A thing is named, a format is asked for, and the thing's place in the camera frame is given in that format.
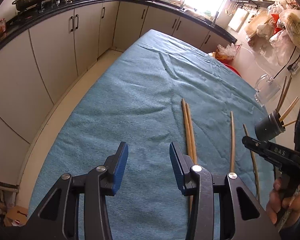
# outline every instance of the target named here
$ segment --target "blue tablecloth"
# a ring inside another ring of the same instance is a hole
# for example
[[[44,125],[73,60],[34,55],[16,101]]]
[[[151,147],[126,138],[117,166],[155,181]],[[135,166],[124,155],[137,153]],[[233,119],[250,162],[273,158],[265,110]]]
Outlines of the blue tablecloth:
[[[211,173],[229,171],[230,111],[234,112],[235,170],[255,194],[250,152],[241,143],[242,124],[255,137],[254,124],[266,116],[254,93],[242,78],[204,52],[150,30],[109,67],[72,112],[44,162],[29,212],[61,174],[87,173],[126,141],[129,157],[121,189],[115,197],[107,197],[114,240],[185,239],[188,204],[178,190],[169,157],[171,141],[186,153],[181,98],[191,108],[198,163]],[[256,159],[265,206],[273,167],[259,156]]]

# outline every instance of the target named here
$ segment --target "blue gripper pad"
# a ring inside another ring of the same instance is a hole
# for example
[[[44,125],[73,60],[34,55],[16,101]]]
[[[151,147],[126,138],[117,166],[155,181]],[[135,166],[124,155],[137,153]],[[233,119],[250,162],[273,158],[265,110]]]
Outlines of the blue gripper pad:
[[[114,196],[120,189],[122,177],[127,164],[128,153],[128,144],[126,142],[121,142],[116,154],[113,155],[114,161],[117,161],[116,163],[112,163],[112,165],[115,165],[113,170],[113,183],[111,187],[112,196]]]
[[[169,153],[170,153],[170,160],[171,160],[174,176],[176,178],[178,189],[184,195],[186,193],[185,175],[183,173],[183,170],[181,169],[177,151],[179,151],[181,153],[178,144],[177,143],[170,143]]]

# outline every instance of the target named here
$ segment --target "silver screw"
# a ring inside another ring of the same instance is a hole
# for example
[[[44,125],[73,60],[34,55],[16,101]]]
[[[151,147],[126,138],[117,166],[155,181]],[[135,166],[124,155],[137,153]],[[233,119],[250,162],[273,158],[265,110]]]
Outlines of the silver screw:
[[[70,178],[70,174],[69,173],[64,173],[61,175],[61,179],[67,180]]]
[[[193,171],[197,171],[197,172],[202,171],[202,167],[200,165],[193,165],[191,168]]]
[[[100,166],[96,167],[96,170],[99,171],[99,172],[103,172],[103,171],[106,170],[106,167],[103,166],[103,165],[100,165]]]
[[[230,172],[230,173],[228,174],[228,176],[229,176],[229,178],[231,178],[231,179],[236,179],[236,178],[238,177],[238,175],[235,174],[234,172]]]

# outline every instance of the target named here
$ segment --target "white cabinet door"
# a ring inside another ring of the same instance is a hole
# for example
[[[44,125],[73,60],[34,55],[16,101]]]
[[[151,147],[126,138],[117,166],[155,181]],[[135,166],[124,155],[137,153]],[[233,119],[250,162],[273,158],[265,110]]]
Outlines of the white cabinet door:
[[[117,50],[125,51],[139,39],[147,9],[146,5],[120,2],[113,41]]]
[[[0,182],[16,185],[29,143],[0,119]]]
[[[74,44],[78,75],[87,71],[97,61],[101,3],[74,9]]]
[[[172,36],[199,49],[208,32],[205,27],[180,17]]]
[[[74,10],[70,10],[30,28],[34,56],[53,103],[78,77],[73,27]]]
[[[119,1],[102,3],[98,57],[112,46],[118,8]]]
[[[0,117],[31,143],[52,107],[25,31],[0,50]]]
[[[207,37],[204,39],[204,42],[200,48],[205,53],[210,53],[216,51],[218,45],[223,46],[224,48],[231,44],[229,41],[226,41],[224,38],[220,37],[219,35],[209,32]]]
[[[140,36],[151,29],[172,36],[179,18],[176,14],[149,6]]]

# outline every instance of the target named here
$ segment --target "white cutting board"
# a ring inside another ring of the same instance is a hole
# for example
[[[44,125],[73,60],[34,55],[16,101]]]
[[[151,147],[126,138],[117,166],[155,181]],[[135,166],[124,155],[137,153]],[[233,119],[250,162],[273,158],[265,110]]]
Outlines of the white cutting board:
[[[234,16],[232,17],[231,21],[229,22],[228,26],[238,32],[246,20],[248,16],[248,12],[244,9],[238,8],[235,12]]]

